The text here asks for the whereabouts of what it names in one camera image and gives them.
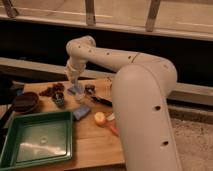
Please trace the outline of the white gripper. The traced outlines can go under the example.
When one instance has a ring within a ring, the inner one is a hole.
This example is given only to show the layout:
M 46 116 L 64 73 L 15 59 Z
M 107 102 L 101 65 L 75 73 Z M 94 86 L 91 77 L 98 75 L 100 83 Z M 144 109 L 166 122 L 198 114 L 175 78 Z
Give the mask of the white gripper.
M 77 80 L 78 80 L 78 77 L 80 75 L 80 72 L 73 68 L 73 67 L 70 67 L 70 66 L 66 66 L 65 67 L 65 74 L 67 76 L 67 79 L 72 83 L 74 84 Z

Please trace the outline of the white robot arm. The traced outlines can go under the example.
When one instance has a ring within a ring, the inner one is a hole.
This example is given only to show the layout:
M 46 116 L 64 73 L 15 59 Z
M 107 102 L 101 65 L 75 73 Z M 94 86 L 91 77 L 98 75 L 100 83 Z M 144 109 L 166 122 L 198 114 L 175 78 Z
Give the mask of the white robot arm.
M 127 171 L 182 171 L 166 98 L 177 83 L 169 60 L 140 52 L 98 48 L 90 36 L 66 45 L 66 73 L 75 81 L 88 61 L 116 73 L 112 105 Z

